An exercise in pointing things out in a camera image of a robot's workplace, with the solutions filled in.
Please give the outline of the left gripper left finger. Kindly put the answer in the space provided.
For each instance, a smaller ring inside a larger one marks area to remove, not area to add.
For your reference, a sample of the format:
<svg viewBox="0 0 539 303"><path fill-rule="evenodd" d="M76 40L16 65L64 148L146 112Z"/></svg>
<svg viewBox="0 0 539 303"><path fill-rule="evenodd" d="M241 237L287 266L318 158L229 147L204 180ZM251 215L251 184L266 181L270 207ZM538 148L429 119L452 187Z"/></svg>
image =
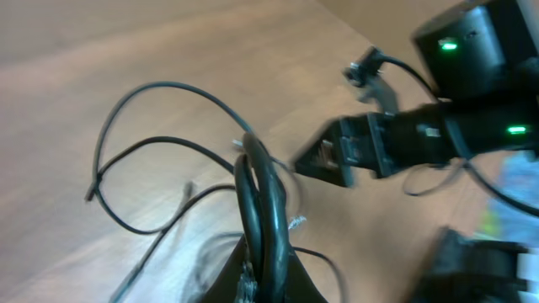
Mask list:
<svg viewBox="0 0 539 303"><path fill-rule="evenodd" d="M232 250L216 280L203 292L199 303L254 303L257 297L257 280L244 236Z"/></svg>

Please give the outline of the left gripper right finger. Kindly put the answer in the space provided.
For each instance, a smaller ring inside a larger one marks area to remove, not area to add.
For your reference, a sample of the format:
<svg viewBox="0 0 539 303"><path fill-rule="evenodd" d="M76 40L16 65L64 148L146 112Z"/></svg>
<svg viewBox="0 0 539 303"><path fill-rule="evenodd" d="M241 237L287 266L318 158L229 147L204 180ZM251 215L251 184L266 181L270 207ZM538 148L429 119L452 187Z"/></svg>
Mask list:
<svg viewBox="0 0 539 303"><path fill-rule="evenodd" d="M327 303L292 248L286 276L285 303Z"/></svg>

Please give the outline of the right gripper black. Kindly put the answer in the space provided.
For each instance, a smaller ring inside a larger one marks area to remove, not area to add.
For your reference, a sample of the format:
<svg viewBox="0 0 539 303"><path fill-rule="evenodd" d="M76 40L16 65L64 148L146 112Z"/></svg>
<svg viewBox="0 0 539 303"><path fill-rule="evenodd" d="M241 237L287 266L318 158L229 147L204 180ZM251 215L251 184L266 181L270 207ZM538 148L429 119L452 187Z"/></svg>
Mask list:
<svg viewBox="0 0 539 303"><path fill-rule="evenodd" d="M330 120L294 155L295 172L343 188L354 185L350 167L371 170L375 178L399 173L384 139L385 122L378 113Z"/></svg>

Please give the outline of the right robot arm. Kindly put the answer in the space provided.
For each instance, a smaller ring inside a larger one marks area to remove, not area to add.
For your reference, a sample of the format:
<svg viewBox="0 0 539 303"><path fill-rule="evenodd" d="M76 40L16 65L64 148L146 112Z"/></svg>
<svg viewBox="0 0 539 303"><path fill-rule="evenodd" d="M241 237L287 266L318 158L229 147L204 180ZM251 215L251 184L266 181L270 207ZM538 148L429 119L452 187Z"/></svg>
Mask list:
<svg viewBox="0 0 539 303"><path fill-rule="evenodd" d="M461 168L488 193L527 215L472 165L496 151L538 150L538 21L527 1L464 1L418 27L413 43L432 82L430 103L402 111L380 70L394 58L370 48L344 70L378 112L332 120L294 158L297 173L349 187L361 167L387 178L411 167Z"/></svg>

